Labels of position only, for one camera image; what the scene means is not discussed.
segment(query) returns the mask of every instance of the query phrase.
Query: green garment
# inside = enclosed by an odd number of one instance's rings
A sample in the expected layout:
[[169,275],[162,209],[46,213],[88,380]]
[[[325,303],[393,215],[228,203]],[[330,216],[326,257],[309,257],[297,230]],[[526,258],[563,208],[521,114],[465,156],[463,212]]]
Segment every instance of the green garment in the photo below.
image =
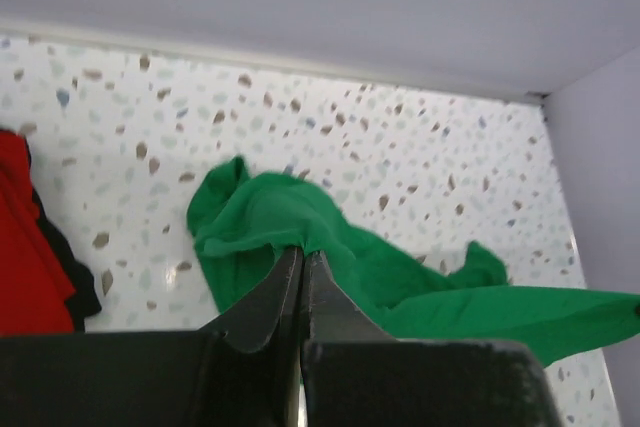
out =
[[337,284],[382,329],[401,338],[509,339],[544,364],[640,332],[640,296],[514,287],[477,242],[448,276],[350,225],[320,187],[284,174],[251,178],[241,157],[214,168],[187,225],[221,312],[265,278],[288,246],[324,250]]

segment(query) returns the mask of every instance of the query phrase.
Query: black cloth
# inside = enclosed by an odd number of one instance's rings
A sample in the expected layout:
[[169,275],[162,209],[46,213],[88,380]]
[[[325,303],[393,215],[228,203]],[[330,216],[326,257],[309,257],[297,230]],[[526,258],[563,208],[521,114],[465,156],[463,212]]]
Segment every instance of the black cloth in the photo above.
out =
[[36,222],[38,228],[58,258],[62,270],[76,289],[76,293],[65,301],[73,321],[73,328],[76,332],[84,332],[84,319],[96,315],[102,310],[95,292],[93,274],[86,265],[74,257],[65,236],[49,221],[35,188],[33,189],[33,202],[40,210],[40,217]]

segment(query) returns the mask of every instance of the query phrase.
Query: green cloth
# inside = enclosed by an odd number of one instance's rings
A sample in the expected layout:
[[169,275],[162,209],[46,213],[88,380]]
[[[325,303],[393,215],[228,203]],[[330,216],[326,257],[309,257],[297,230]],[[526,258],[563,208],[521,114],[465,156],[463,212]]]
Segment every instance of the green cloth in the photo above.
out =
[[251,178],[241,157],[214,168],[187,212],[195,251],[224,312],[288,246],[324,250],[337,284],[388,333],[419,339],[510,339],[544,364],[640,332],[640,296],[514,287],[477,242],[448,276],[349,224],[320,187],[284,174]]

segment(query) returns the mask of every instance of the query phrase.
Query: terrazzo surface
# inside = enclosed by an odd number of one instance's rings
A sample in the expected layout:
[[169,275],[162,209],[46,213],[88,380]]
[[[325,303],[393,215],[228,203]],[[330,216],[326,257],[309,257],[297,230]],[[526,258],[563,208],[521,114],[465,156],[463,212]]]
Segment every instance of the terrazzo surface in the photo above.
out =
[[[0,35],[0,122],[23,133],[47,214],[96,275],[89,331],[216,315],[186,230],[233,155],[317,182],[351,221],[442,272],[477,239],[515,284],[584,287],[539,109]],[[566,425],[619,425],[603,356],[547,369]]]

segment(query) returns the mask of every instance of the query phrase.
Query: red garment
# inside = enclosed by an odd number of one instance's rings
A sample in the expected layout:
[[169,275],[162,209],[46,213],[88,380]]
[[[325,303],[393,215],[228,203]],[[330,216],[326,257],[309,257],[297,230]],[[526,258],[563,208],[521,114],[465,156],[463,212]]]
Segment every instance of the red garment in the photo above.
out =
[[73,332],[74,288],[36,224],[24,140],[0,132],[0,335]]

